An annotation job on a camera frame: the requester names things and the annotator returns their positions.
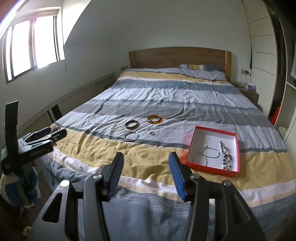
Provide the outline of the red jewelry box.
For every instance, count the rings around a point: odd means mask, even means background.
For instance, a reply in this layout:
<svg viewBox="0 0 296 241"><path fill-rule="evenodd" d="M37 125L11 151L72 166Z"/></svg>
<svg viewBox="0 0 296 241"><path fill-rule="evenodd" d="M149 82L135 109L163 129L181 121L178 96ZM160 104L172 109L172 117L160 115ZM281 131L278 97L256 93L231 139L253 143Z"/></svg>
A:
<svg viewBox="0 0 296 241"><path fill-rule="evenodd" d="M224 142L227 154L222 154L220 141ZM214 175L235 178L240 172L240 153L235 133L214 128L196 126L189 150L182 163L190 168Z"/></svg>

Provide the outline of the silver bangle with clasp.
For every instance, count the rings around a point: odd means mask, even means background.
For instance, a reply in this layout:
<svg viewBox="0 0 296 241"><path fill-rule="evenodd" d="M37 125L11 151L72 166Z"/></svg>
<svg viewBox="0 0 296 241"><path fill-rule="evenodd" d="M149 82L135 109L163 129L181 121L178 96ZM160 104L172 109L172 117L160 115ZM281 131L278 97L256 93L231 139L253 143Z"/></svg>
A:
<svg viewBox="0 0 296 241"><path fill-rule="evenodd" d="M124 140L126 142L135 142L139 138L139 133L137 132L129 132L124 136Z"/></svg>

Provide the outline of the dark brown bangle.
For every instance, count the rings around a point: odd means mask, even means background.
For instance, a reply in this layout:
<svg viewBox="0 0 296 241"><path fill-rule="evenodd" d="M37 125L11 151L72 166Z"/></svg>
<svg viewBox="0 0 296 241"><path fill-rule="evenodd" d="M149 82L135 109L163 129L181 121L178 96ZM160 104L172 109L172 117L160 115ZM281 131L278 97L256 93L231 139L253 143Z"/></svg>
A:
<svg viewBox="0 0 296 241"><path fill-rule="evenodd" d="M140 123L137 120L129 120L125 123L125 128L128 130L134 130L138 128Z"/></svg>

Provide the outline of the amber bangle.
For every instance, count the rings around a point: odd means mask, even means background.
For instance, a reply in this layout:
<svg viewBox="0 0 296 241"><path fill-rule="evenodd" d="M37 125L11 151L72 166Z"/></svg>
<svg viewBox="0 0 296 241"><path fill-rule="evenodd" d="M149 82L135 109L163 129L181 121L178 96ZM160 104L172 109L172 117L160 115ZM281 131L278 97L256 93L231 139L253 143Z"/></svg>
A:
<svg viewBox="0 0 296 241"><path fill-rule="evenodd" d="M163 118L159 115L151 115L147 118L147 121L152 125L156 125L161 123L163 121Z"/></svg>

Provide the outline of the black phone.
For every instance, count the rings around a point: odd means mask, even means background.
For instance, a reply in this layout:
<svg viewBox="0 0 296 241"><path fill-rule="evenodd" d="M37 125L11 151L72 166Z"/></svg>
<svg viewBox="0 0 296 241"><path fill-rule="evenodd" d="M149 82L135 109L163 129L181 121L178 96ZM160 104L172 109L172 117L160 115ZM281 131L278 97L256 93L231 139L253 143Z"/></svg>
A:
<svg viewBox="0 0 296 241"><path fill-rule="evenodd" d="M51 134L58 132L61 129L60 126L56 126L55 128L52 129Z"/></svg>

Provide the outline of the window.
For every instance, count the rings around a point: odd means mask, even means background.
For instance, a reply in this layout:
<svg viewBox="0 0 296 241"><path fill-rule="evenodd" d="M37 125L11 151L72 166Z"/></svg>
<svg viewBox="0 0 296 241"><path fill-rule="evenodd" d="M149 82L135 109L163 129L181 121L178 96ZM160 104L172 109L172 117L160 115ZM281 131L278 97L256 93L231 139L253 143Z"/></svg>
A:
<svg viewBox="0 0 296 241"><path fill-rule="evenodd" d="M1 38L6 83L65 59L63 1L22 1Z"/></svg>

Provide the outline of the striped bed duvet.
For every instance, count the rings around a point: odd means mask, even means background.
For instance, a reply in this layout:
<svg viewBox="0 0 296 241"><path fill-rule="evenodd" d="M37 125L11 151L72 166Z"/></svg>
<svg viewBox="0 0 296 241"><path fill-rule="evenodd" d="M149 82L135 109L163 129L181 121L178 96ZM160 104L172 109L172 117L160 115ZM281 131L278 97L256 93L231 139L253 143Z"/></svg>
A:
<svg viewBox="0 0 296 241"><path fill-rule="evenodd" d="M163 121L152 125L151 115ZM134 130L125 123L137 120ZM128 69L101 94L54 123L67 130L41 157L47 182L79 182L99 173L117 152L125 158L116 195L104 204L112 240L180 240L190 205L175 189L168 158L183 157L196 126L235 133L240 172L232 179L264 233L295 207L295 164L279 133L228 81L199 79L181 68ZM126 142L129 132L139 133Z"/></svg>

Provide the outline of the wooden nightstand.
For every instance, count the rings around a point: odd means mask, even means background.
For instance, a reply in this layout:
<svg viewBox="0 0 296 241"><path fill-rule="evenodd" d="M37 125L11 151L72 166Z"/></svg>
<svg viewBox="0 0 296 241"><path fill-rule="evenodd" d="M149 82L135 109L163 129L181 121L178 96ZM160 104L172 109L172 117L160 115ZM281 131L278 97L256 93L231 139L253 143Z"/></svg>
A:
<svg viewBox="0 0 296 241"><path fill-rule="evenodd" d="M252 103L257 104L259 99L259 94L255 91L244 89L241 86L236 87L244 96L246 96Z"/></svg>

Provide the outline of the wooden headboard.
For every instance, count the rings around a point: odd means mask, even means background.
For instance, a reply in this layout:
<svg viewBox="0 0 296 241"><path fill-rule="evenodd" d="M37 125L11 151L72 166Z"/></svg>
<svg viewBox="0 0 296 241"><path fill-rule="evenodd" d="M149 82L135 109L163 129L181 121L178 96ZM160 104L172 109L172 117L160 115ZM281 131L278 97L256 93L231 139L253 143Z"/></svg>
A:
<svg viewBox="0 0 296 241"><path fill-rule="evenodd" d="M129 52L131 68L177 68L181 64L209 64L220 67L231 80L230 51L201 47L162 47Z"/></svg>

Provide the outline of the grey pillow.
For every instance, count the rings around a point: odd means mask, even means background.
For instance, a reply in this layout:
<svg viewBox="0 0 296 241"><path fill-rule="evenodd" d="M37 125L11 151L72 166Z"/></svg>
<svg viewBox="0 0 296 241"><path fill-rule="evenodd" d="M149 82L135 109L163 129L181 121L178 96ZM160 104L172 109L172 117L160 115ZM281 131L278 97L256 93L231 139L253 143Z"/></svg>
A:
<svg viewBox="0 0 296 241"><path fill-rule="evenodd" d="M196 65L196 64L181 64L179 68L187 75L211 81L223 80L227 77L221 67L215 65Z"/></svg>

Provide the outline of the white wardrobe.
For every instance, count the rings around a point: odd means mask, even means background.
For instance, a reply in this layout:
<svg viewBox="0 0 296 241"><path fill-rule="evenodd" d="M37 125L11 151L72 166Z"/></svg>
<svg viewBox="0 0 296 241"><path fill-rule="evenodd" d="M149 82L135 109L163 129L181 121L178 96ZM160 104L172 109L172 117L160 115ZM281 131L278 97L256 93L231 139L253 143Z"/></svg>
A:
<svg viewBox="0 0 296 241"><path fill-rule="evenodd" d="M279 15L264 1L242 1L251 40L251 83L264 115L286 139L295 119L290 71L294 42Z"/></svg>

